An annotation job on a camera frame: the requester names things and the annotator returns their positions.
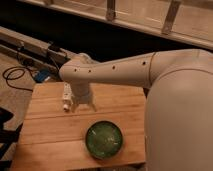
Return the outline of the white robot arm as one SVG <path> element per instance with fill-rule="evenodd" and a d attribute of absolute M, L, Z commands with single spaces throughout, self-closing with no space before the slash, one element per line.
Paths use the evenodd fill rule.
<path fill-rule="evenodd" d="M 90 101 L 92 83 L 149 90 L 147 171 L 213 171 L 213 52 L 159 51 L 102 63 L 80 53 L 59 74 L 77 104 Z"/>

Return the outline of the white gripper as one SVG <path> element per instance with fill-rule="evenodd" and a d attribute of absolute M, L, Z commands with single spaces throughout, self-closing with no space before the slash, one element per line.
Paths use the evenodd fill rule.
<path fill-rule="evenodd" d="M 78 108 L 79 104 L 90 104 L 93 111 L 97 111 L 93 101 L 93 94 L 89 83 L 71 84 L 71 99 L 73 104 L 73 112 Z"/>

